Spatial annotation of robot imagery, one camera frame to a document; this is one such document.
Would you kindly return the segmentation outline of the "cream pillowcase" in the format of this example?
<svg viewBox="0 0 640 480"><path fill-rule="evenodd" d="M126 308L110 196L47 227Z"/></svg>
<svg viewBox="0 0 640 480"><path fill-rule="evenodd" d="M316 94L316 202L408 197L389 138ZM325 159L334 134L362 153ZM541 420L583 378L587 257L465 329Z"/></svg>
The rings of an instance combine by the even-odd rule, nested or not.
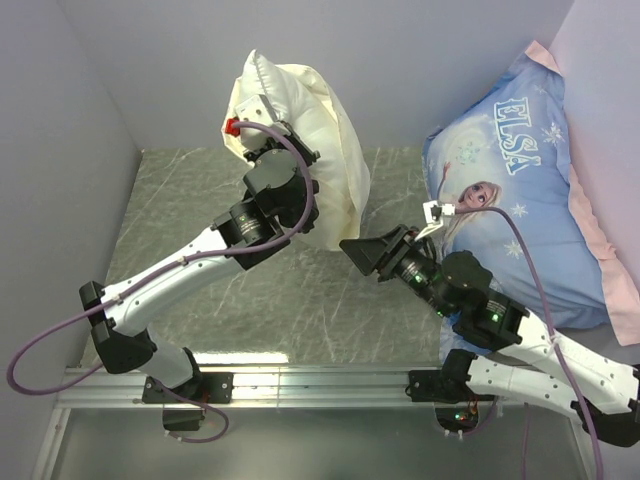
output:
<svg viewBox="0 0 640 480"><path fill-rule="evenodd" d="M356 131L339 98L315 69L274 64L252 50L235 80L227 114L240 101L264 94L281 122L288 123L320 159L310 167L319 184L319 217L301 240L315 248L337 251L339 242L360 235L369 198L370 172Z"/></svg>

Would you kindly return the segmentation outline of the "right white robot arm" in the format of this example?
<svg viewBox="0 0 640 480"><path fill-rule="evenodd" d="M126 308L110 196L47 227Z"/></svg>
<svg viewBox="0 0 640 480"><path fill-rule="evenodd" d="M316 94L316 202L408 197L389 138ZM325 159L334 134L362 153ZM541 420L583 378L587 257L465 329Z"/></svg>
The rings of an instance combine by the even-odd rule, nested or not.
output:
<svg viewBox="0 0 640 480"><path fill-rule="evenodd" d="M510 367L452 349L441 370L444 394L511 396L582 424L610 445L639 441L639 369L608 359L558 331L493 290L492 274L468 251L439 261L432 241L399 225L381 237L343 240L341 250L365 276L397 279L468 343L521 361Z"/></svg>

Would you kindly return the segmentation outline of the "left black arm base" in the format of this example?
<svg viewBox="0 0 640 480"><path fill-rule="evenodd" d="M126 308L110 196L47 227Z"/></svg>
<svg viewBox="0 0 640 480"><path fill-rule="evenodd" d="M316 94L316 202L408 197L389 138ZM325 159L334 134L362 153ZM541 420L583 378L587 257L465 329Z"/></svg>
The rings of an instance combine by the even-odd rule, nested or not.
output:
<svg viewBox="0 0 640 480"><path fill-rule="evenodd" d="M217 406L227 405L232 399L234 374L231 372L205 372L185 385L168 389L158 380L147 377L142 391L143 405L162 407L162 424L166 431L176 436L195 433L204 424L213 408L222 419L222 433L228 429L228 416Z"/></svg>

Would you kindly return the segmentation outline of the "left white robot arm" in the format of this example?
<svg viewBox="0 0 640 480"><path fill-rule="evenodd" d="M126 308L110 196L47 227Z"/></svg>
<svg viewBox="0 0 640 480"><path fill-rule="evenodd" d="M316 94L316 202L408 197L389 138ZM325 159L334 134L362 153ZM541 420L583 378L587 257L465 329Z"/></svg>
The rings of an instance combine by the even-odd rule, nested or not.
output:
<svg viewBox="0 0 640 480"><path fill-rule="evenodd" d="M193 353L155 335L150 325L167 307L211 283L243 273L310 232L319 216L317 181L310 168L320 155L291 124L262 126L232 119L227 133L260 133L244 155L252 169L245 194L195 239L147 270L116 284L89 282L80 289L91 338L110 374L139 370L179 402L204 390Z"/></svg>

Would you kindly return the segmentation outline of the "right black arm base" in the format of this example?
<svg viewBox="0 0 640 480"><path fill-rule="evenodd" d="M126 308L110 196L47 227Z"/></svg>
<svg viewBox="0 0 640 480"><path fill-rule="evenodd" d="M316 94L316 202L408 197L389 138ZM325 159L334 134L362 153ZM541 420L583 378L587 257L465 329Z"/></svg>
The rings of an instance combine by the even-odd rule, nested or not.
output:
<svg viewBox="0 0 640 480"><path fill-rule="evenodd" d="M412 403L431 404L444 434L460 439L478 433L497 412L496 396L476 394L440 369L410 370L404 392Z"/></svg>

